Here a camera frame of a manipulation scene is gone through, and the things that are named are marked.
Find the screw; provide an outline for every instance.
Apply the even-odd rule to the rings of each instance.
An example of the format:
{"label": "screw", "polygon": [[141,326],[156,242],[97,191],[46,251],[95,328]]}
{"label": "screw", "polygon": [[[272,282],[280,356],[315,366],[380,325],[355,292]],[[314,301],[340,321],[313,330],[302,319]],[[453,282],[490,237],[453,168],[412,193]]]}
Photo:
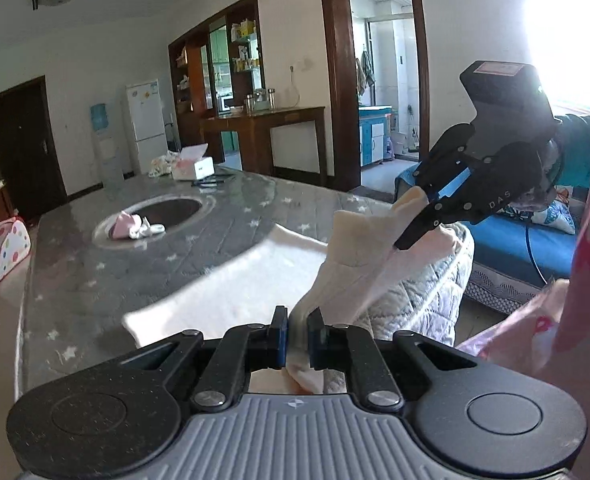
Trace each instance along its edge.
{"label": "screw", "polygon": [[371,392],[367,395],[366,399],[373,406],[381,406],[383,408],[387,406],[395,406],[401,400],[398,394],[396,394],[395,392],[390,392],[388,390],[379,390],[377,392]]}
{"label": "screw", "polygon": [[206,390],[195,394],[193,400],[195,404],[199,404],[204,408],[214,408],[215,406],[221,406],[226,402],[226,395],[214,390]]}

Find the refrigerator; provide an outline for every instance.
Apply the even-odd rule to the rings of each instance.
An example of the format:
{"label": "refrigerator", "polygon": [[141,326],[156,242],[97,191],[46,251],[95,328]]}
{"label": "refrigerator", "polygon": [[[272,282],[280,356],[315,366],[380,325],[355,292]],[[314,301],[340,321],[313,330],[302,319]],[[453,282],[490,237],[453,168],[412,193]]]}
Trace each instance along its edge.
{"label": "refrigerator", "polygon": [[127,140],[133,171],[148,173],[150,162],[168,151],[159,82],[127,86],[124,108],[130,125]]}

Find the polka dot fabric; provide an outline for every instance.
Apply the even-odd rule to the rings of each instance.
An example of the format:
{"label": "polka dot fabric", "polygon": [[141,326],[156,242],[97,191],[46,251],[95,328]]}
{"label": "polka dot fabric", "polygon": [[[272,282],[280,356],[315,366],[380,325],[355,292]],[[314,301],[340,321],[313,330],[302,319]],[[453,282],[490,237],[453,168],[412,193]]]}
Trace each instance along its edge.
{"label": "polka dot fabric", "polygon": [[30,253],[30,238],[24,222],[11,218],[0,222],[0,282]]}

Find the star-patterned tablecloth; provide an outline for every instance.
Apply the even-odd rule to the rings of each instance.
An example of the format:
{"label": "star-patterned tablecloth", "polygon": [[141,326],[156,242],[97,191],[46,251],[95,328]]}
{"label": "star-patterned tablecloth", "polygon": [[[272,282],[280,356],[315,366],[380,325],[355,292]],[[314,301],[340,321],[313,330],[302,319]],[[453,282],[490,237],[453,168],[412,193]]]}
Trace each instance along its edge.
{"label": "star-patterned tablecloth", "polygon": [[[137,248],[96,245],[108,216],[164,194],[208,195],[205,216]],[[234,172],[216,189],[169,176],[128,179],[41,218],[18,333],[17,394],[135,348],[121,325],[139,310],[260,242],[278,223],[326,242],[333,213],[365,214],[389,204],[254,173]]]}

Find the label sticker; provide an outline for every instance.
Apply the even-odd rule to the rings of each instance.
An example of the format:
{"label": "label sticker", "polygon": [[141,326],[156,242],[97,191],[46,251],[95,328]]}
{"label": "label sticker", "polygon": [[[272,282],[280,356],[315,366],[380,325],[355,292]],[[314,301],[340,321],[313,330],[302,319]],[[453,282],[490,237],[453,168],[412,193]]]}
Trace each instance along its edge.
{"label": "label sticker", "polygon": [[514,76],[522,69],[522,63],[505,63],[502,61],[485,61],[473,72],[478,74],[493,74]]}

